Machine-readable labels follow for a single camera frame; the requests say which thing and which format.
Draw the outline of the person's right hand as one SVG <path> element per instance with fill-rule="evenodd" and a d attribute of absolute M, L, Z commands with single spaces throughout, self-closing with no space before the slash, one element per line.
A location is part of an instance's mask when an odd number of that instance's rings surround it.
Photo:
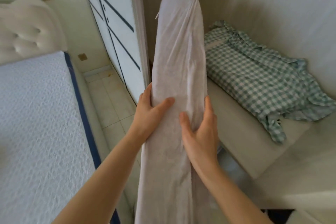
<path fill-rule="evenodd" d="M 194 133 L 194 138 L 182 138 L 183 145 L 197 174 L 206 176 L 218 167 L 217 147 L 219 143 L 217 116 L 209 96 L 205 97 L 203 120 Z"/>

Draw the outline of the person's left hand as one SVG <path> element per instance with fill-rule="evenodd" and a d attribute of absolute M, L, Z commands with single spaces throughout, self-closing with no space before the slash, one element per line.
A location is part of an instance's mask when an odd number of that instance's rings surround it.
<path fill-rule="evenodd" d="M 152 84 L 150 83 L 140 95 L 133 122 L 129 128 L 130 135 L 141 145 L 158 127 L 165 114 L 157 114 L 151 104 Z"/>

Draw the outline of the long white pillow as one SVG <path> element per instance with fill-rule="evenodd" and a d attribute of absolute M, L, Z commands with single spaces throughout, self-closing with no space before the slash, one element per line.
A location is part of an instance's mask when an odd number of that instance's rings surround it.
<path fill-rule="evenodd" d="M 204 27 L 198 0 L 162 0 L 152 70 L 152 105 L 174 97 L 142 146 L 135 224 L 206 224 L 210 195 L 183 146 L 179 114 L 199 128 L 207 95 Z"/>

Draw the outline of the person's left forearm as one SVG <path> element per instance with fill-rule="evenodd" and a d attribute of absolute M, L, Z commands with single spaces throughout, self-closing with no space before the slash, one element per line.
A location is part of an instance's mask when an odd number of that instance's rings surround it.
<path fill-rule="evenodd" d="M 108 224 L 137 154 L 150 134 L 130 128 L 52 224 Z"/>

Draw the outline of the person's right forearm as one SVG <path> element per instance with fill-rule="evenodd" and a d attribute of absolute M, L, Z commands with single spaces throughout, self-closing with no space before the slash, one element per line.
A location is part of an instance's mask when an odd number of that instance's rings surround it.
<path fill-rule="evenodd" d="M 213 159 L 191 161 L 230 224 L 273 224 Z"/>

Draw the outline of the white cushioned bench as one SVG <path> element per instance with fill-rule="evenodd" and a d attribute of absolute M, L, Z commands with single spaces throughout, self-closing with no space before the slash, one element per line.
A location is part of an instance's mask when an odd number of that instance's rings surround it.
<path fill-rule="evenodd" d="M 336 224 L 336 112 L 317 122 L 281 118 L 276 144 L 261 123 L 212 80 L 221 144 L 250 177 L 242 189 L 262 209 L 294 209 L 303 223 Z"/>

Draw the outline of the green checkered bedding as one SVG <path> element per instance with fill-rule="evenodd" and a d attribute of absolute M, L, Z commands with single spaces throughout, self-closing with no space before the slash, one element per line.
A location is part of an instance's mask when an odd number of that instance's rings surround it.
<path fill-rule="evenodd" d="M 336 111 L 336 101 L 322 91 L 306 60 L 258 44 L 225 21 L 209 28 L 207 76 L 256 117 L 276 144 L 287 139 L 281 117 L 312 122 Z"/>

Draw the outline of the white wardrobe with dark lines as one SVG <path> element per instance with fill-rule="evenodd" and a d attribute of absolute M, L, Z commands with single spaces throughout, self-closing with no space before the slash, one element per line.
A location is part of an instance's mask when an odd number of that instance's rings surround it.
<path fill-rule="evenodd" d="M 142 0 L 87 0 L 112 66 L 137 105 L 150 82 Z"/>

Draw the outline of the white quilted mattress blue edge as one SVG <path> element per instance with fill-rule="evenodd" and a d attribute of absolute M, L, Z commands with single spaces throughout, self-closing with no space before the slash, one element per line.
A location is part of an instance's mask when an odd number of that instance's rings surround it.
<path fill-rule="evenodd" d="M 102 162 L 67 53 L 0 66 L 0 224 L 51 224 Z"/>

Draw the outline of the dark object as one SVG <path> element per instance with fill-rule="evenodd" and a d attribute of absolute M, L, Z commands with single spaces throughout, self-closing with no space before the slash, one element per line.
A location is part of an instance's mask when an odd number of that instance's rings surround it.
<path fill-rule="evenodd" d="M 294 209 L 261 209 L 274 224 L 286 224 Z"/>

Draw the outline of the white tufted headboard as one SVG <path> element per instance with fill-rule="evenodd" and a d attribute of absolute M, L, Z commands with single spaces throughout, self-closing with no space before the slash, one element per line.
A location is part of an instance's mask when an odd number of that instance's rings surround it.
<path fill-rule="evenodd" d="M 57 51 L 68 44 L 56 13 L 41 0 L 0 3 L 0 66 Z"/>

